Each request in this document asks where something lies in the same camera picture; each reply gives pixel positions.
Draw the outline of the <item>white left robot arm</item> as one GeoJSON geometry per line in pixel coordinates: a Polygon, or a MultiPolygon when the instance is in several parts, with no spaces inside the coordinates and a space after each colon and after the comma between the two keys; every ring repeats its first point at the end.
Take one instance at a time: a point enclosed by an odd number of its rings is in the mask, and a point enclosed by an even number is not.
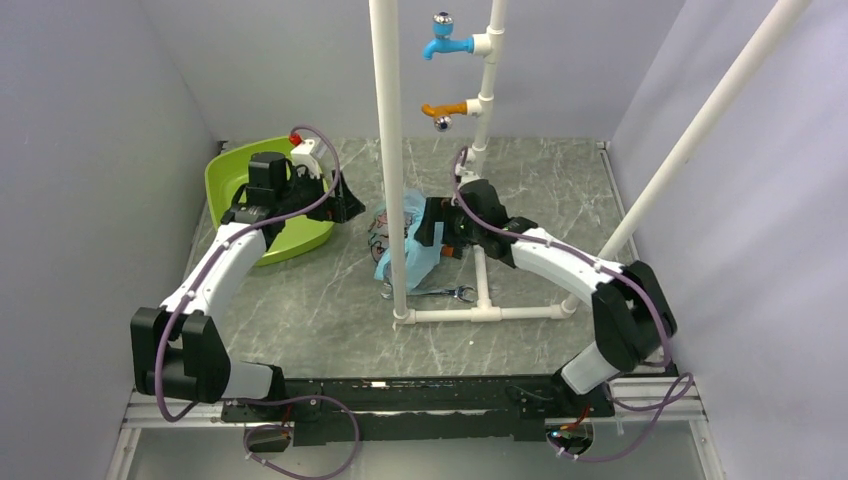
{"type": "Polygon", "coordinates": [[[326,178],[314,154],[298,160],[280,152],[253,155],[248,180],[233,195],[200,263],[159,306],[142,307],[131,319],[136,390],[159,402],[248,399],[261,419],[279,417],[288,402],[281,369],[232,359],[215,319],[288,220],[341,224],[364,210],[341,171],[326,178]]]}

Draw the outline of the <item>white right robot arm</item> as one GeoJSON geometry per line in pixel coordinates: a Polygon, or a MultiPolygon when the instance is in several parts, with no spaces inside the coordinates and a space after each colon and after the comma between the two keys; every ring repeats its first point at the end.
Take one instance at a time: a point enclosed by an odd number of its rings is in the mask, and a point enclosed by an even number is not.
{"type": "Polygon", "coordinates": [[[594,340],[557,370],[550,391],[564,415],[578,413],[592,390],[632,372],[657,350],[670,353],[677,323],[649,265],[591,256],[536,222],[509,215],[485,179],[459,185],[453,197],[427,198],[414,238],[424,246],[479,246],[489,258],[533,273],[590,307],[594,340]]]}

